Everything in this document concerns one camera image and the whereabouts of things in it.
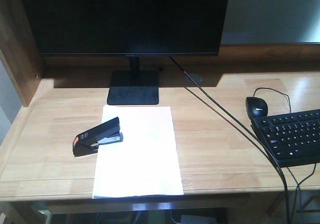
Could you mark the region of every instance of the white wall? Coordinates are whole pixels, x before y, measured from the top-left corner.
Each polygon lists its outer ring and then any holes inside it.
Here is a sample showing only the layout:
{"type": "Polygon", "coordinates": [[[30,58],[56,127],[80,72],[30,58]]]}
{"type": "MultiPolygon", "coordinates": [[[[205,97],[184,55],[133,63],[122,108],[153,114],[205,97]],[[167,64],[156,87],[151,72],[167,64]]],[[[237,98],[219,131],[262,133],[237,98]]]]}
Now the white wall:
{"type": "Polygon", "coordinates": [[[0,60],[0,144],[3,142],[22,104],[0,60]]]}
{"type": "Polygon", "coordinates": [[[320,42],[320,0],[229,0],[223,44],[306,42],[320,42]]]}

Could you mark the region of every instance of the computer mouse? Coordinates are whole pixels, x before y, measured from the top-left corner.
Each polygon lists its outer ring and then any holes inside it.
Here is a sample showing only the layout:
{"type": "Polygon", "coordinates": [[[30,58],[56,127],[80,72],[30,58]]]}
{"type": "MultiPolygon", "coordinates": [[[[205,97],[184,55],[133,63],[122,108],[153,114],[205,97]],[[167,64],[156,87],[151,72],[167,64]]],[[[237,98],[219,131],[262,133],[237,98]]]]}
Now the computer mouse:
{"type": "Polygon", "coordinates": [[[248,96],[245,99],[245,108],[250,120],[268,115],[268,105],[259,97],[248,96]]]}

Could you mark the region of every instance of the stapler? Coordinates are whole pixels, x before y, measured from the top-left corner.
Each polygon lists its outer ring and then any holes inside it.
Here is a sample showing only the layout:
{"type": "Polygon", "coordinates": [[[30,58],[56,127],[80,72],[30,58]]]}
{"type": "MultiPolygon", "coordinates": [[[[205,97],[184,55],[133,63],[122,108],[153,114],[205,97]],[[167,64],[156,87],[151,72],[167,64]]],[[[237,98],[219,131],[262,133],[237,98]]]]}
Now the stapler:
{"type": "Polygon", "coordinates": [[[99,145],[122,141],[119,117],[116,117],[76,135],[72,150],[75,157],[80,157],[97,153],[99,145]]]}

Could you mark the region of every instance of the sheet of paper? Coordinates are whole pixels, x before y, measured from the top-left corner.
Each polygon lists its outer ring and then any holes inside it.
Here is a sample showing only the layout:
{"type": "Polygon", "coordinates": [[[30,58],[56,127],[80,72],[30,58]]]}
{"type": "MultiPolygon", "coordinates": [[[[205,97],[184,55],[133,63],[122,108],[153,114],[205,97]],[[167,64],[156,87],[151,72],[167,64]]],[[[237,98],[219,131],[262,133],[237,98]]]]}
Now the sheet of paper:
{"type": "Polygon", "coordinates": [[[99,146],[93,198],[183,195],[170,107],[105,105],[115,117],[123,141],[99,146]]]}

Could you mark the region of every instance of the monitor stand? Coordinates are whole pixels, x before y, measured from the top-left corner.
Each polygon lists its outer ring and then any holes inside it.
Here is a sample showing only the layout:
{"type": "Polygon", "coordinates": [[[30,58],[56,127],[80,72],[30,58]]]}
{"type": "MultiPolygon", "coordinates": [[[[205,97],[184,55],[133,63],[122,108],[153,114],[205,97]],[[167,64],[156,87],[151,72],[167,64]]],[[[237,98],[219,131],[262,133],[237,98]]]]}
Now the monitor stand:
{"type": "Polygon", "coordinates": [[[108,105],[156,105],[159,103],[158,72],[140,70],[139,58],[130,57],[130,70],[114,71],[108,105]]]}

